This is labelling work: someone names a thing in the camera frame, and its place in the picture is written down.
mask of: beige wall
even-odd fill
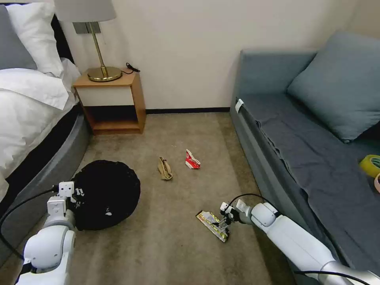
[[[380,1],[361,0],[348,25],[348,30],[380,38]]]
[[[113,0],[98,40],[106,64],[142,70],[147,108],[225,107],[242,48],[319,48],[336,29],[372,29],[358,1]],[[63,28],[80,70],[98,66],[91,36]]]

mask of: carpet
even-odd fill
[[[199,170],[186,167],[186,149]],[[170,181],[160,179],[159,156],[172,168]],[[260,230],[233,224],[223,244],[195,218],[200,210],[218,214],[236,195],[259,193],[228,113],[148,115],[142,135],[93,137],[80,168],[100,159],[134,169],[141,197],[120,224],[77,232],[71,285],[294,284],[285,257]],[[12,284],[17,267],[10,258],[0,283]]]

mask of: nightstand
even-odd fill
[[[94,82],[84,72],[73,86],[94,135],[143,132],[146,113],[139,73]]]

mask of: gold lamp base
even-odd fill
[[[102,66],[89,69],[87,75],[91,81],[107,82],[119,79],[123,72],[116,67]]]

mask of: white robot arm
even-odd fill
[[[28,239],[24,264],[17,285],[67,285],[68,268],[74,249],[74,214],[66,207],[72,199],[73,182],[59,184],[58,196],[47,202],[49,214],[43,229]]]
[[[370,271],[358,271],[343,266],[336,261],[330,250],[319,240],[309,234],[286,216],[281,215],[271,204],[260,203],[254,207],[247,206],[239,200],[236,209],[223,203],[220,207],[224,215],[233,221],[255,224],[301,271],[323,271],[346,274],[364,282],[346,277],[327,274],[307,274],[324,285],[380,285],[380,278]]]

